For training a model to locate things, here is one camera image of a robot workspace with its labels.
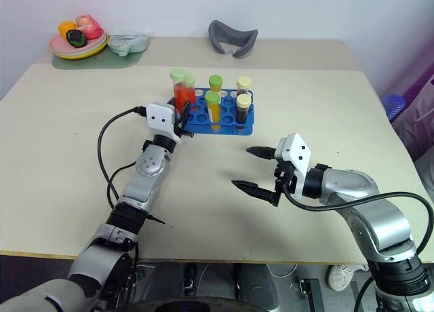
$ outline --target beige tabletop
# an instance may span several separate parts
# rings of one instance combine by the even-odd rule
[[[227,88],[238,76],[250,76],[254,132],[183,139],[152,211],[167,224],[145,223],[141,258],[363,262],[337,213],[305,212],[285,199],[274,208],[231,184],[251,180],[272,189],[275,164],[244,149],[275,147],[294,132],[310,146],[311,165],[361,170],[380,192],[428,197],[376,94],[341,43],[261,41],[250,57],[236,60],[215,54],[204,39],[155,39],[140,63],[126,69],[63,71],[34,64],[0,102],[1,253],[78,255],[110,212],[96,159],[100,128],[130,107],[167,100],[174,65],[187,67],[197,87],[214,73]],[[133,162],[147,138],[151,134],[139,116],[114,123],[103,143],[109,173]],[[119,190],[130,174],[120,173]],[[419,243],[424,208],[411,199],[392,202],[408,217]],[[434,260],[432,240],[421,258]]]

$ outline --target white wall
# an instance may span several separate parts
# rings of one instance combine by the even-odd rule
[[[340,39],[379,94],[434,39],[434,0],[1,0],[0,12],[0,98],[47,48],[57,25],[85,13],[109,32],[200,37],[217,19],[257,28],[262,38]]]

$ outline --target blue test tube rack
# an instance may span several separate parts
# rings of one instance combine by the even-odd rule
[[[196,88],[196,103],[190,106],[190,115],[185,129],[196,134],[232,134],[236,136],[252,134],[254,123],[253,93],[249,91],[252,96],[252,105],[250,105],[245,123],[237,123],[237,99],[231,96],[231,93],[236,94],[237,90],[222,90],[220,92],[220,122],[211,123],[205,101],[205,94],[209,90],[209,88]],[[212,129],[212,125],[218,125],[218,130]]]

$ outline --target pink plate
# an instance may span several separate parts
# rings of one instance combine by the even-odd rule
[[[102,33],[99,38],[88,40],[87,44],[83,47],[73,47],[60,35],[54,36],[48,43],[48,46],[50,47],[51,51],[59,54],[80,54],[81,52],[86,52],[91,50],[93,47],[98,47],[100,45],[101,41],[106,37],[106,32],[103,29],[101,29],[101,31]]]

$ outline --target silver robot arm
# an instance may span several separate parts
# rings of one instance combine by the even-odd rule
[[[287,192],[296,198],[304,195],[318,199],[325,206],[379,194],[376,183],[362,172],[335,170],[323,164],[307,171],[311,152],[298,134],[281,139],[276,149],[251,147],[247,152],[277,160],[275,191],[261,189],[251,182],[232,182],[248,195],[274,206],[279,203],[281,193]],[[336,211],[347,222],[368,262],[376,284],[377,311],[434,311],[433,279],[422,267],[410,224],[402,212],[386,199]]]
[[[129,252],[136,246],[145,220],[157,220],[150,213],[169,173],[174,148],[186,133],[183,130],[186,115],[177,120],[172,105],[156,102],[137,113],[147,118],[154,139],[145,143],[131,180],[107,221],[99,226],[73,263],[68,279],[51,280],[33,288],[6,301],[0,310],[103,311],[119,295],[132,272]]]

